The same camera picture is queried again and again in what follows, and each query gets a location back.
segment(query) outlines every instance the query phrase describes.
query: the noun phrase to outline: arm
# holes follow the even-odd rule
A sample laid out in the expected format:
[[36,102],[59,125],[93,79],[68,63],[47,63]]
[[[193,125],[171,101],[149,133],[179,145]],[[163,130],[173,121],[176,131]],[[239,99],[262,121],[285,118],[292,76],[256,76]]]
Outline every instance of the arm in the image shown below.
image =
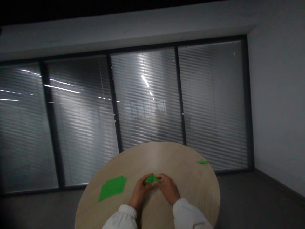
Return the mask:
[[163,184],[156,182],[165,199],[173,207],[175,217],[175,229],[212,229],[204,214],[195,206],[180,197],[177,187],[172,178],[165,174],[156,175],[163,179]]
[[137,229],[137,212],[129,205],[121,205],[105,223],[103,229]]
[[181,198],[173,206],[175,229],[212,229],[204,214],[194,205]]
[[147,177],[139,179],[134,187],[133,194],[128,205],[121,205],[119,211],[114,213],[105,223],[103,229],[137,229],[137,212],[140,211],[145,194],[154,188],[155,183],[145,183]]

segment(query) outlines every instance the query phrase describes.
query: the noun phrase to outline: white wall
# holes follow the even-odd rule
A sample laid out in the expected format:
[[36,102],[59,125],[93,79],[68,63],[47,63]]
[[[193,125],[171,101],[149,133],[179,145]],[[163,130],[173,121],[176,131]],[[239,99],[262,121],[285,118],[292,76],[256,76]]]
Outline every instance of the white wall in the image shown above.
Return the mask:
[[305,196],[305,1],[280,1],[248,43],[255,166]]
[[265,14],[265,2],[211,2],[4,26],[0,60],[247,34]]

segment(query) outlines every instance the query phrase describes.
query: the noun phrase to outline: ceiling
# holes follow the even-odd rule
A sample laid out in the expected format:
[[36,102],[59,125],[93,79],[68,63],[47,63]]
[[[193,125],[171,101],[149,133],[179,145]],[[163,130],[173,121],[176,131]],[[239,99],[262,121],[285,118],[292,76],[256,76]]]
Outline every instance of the ceiling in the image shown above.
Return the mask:
[[176,0],[176,1],[68,1],[46,0],[31,3],[29,1],[9,1],[10,6],[2,8],[0,24],[12,25],[61,20],[76,17],[89,17],[105,14],[125,13],[151,10],[198,3],[215,2],[215,0]]

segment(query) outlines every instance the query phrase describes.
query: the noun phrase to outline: hand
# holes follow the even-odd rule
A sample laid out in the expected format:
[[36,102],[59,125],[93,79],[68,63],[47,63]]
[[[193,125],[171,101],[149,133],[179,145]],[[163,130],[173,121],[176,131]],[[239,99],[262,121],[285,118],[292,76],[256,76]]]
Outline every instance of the hand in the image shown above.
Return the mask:
[[155,183],[145,183],[145,180],[151,176],[152,173],[146,174],[141,179],[139,179],[134,187],[133,194],[128,203],[129,206],[132,206],[137,212],[139,212],[142,205],[145,194],[155,187]]
[[174,181],[168,175],[158,174],[156,178],[163,179],[163,184],[156,182],[155,184],[163,193],[165,199],[169,202],[171,206],[173,206],[177,200],[181,199],[180,194]]

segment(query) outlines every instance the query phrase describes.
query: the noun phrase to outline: table top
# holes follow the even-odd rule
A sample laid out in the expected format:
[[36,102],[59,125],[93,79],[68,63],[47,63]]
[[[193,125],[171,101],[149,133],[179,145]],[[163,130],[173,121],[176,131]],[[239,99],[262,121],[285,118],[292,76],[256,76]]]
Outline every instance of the table top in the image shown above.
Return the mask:
[[[102,228],[121,204],[128,204],[136,182],[145,174],[165,173],[176,183],[180,196],[200,209],[215,226],[220,208],[220,190],[216,175],[195,150],[172,142],[150,142],[120,153],[91,179],[79,201],[75,229]],[[118,176],[127,177],[123,193],[98,202],[102,185]],[[172,207],[155,188],[146,195],[141,216],[143,229],[173,228]]]

